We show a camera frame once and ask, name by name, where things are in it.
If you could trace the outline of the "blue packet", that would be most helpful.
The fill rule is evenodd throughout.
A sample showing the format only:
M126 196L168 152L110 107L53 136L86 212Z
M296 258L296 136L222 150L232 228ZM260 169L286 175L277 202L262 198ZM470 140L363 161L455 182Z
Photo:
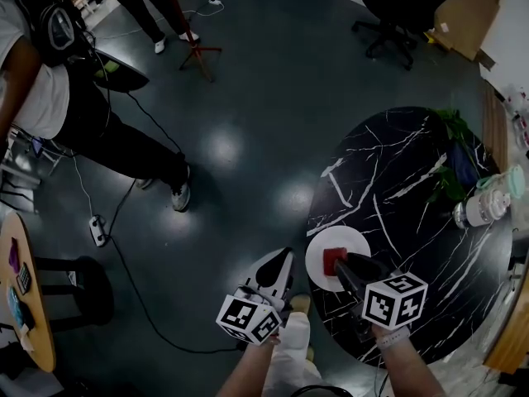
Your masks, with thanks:
M17 327L21 329L25 324L24 314L21 311L21 302L17 296L17 292L12 286L7 287L7 304Z

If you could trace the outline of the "black flat floor bag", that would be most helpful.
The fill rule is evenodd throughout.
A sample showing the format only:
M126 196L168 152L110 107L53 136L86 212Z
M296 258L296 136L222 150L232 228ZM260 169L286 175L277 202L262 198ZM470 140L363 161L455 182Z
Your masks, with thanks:
M96 50L95 55L93 81L97 86L118 93L130 93L149 83L145 75L125 62L100 50Z

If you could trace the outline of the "person's white trouser leg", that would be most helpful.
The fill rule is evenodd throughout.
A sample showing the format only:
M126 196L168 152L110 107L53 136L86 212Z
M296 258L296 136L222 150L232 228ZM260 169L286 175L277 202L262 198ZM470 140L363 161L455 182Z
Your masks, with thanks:
M309 385L323 385L322 376L307 359L311 326L303 312L291 312L284 328L279 329L280 343L272 353L262 397L290 397Z

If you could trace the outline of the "white work table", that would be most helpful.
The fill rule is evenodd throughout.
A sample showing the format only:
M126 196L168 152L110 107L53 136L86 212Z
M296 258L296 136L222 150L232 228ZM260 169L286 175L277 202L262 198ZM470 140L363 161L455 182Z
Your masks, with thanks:
M50 145L51 149L46 149L21 132L11 132L0 161L0 186L38 188L58 170L61 162L70 160L69 153L62 151L53 141Z

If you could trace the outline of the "person's right forearm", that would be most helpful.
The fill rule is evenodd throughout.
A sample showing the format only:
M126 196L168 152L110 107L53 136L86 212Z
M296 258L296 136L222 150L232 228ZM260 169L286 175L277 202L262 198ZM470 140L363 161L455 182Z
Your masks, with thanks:
M373 324L371 329L375 338L391 332L377 324ZM394 397L447 397L410 338L379 351L388 371Z

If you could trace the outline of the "black calculator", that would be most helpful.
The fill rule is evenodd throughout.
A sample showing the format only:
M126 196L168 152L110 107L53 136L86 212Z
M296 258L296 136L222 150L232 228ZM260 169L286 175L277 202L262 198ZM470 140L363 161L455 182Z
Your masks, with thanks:
M23 263L17 274L17 285L22 295L27 294L31 289L31 273L26 263Z

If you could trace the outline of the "black stool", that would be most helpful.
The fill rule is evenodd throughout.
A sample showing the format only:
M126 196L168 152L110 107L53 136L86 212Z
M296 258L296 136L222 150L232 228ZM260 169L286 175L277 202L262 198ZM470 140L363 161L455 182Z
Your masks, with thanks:
M36 257L38 271L64 272L68 285L42 285L44 296L71 295L80 315L50 320L52 332L64 332L89 325L109 323L114 314L111 283L103 267L90 256L75 260Z

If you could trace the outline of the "green leafy plant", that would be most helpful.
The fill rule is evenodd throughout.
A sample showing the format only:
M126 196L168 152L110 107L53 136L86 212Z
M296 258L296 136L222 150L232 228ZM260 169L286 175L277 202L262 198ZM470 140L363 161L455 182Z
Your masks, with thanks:
M481 179L473 147L469 139L474 135L456 109L431 109L435 114L436 141L446 149L446 161L434 169L436 183L427 203L446 199L454 203L464 201Z

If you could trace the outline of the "white bottle with clear base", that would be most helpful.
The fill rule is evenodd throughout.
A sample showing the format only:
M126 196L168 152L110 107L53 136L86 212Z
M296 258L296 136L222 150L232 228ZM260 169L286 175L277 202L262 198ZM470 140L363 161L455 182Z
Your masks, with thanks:
M481 227L501 219L511 204L511 196L499 189L489 189L456 204L452 211L460 229Z

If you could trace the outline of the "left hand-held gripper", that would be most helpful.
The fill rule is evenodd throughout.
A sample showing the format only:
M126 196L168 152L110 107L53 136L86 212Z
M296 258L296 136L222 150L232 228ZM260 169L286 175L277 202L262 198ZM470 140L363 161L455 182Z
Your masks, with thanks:
M265 342L284 323L281 314L289 309L294 258L293 249L285 247L251 265L235 292L225 297L216 324L240 341Z

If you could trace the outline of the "round wooden side table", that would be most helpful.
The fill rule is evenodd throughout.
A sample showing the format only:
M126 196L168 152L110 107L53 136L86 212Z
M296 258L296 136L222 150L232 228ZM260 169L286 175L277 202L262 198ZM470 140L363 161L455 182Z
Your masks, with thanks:
M8 258L12 246L12 239L17 240L19 261L26 263L31 277L30 290L22 295L17 286L16 274L9 265ZM35 326L26 337L32 345L33 351L27 355L45 372L52 372L56 366L55 344L50 329L50 322L45 312L41 286L36 274L35 258L32 254L29 235L21 216L11 211L4 218L0 231L0 308L7 312L7 321L14 327L15 334L21 338L20 328L11 315L7 305L7 286L16 289L19 299L24 302L35 321Z

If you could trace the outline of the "white wristband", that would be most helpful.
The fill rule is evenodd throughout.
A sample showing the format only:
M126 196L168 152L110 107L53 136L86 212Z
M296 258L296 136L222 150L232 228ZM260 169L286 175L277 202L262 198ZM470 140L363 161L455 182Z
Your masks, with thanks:
M395 329L381 337L376 338L376 344L379 350L385 350L390 348L392 345L400 342L404 339L408 339L410 336L410 330L407 326Z

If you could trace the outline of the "red block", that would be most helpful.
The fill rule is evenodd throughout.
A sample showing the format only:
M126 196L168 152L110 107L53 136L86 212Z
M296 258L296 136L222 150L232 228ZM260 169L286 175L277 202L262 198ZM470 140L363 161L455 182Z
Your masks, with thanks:
M345 247L333 247L323 250L323 273L325 276L336 276L336 263L347 262L348 251Z

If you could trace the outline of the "white round plate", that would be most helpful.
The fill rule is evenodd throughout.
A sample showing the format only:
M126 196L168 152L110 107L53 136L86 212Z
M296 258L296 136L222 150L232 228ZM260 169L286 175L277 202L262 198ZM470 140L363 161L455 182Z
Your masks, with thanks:
M323 252L327 248L344 247L348 252L371 256L367 239L352 227L333 226L320 231L308 244L305 266L310 280L320 289L339 293L344 288L336 276L327 276L323 270Z

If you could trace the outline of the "person's left forearm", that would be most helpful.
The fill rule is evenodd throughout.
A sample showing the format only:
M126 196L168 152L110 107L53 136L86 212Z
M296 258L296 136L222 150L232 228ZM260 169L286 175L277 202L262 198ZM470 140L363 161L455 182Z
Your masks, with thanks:
M261 397L274 347L278 344L278 333L260 346L249 344L215 397Z

